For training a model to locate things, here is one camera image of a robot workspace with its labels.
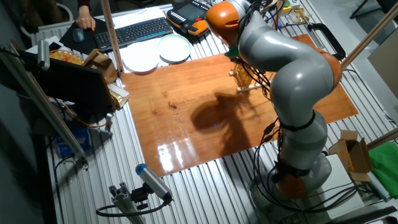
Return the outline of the bare person hand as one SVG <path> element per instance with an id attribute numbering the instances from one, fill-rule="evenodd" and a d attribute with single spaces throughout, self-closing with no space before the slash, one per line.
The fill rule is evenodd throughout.
<path id="1" fill-rule="evenodd" d="M 88 6 L 81 6 L 78 9 L 79 16 L 76 20 L 76 25 L 84 30 L 91 29 L 95 31 L 96 21 L 90 14 L 90 8 Z"/>

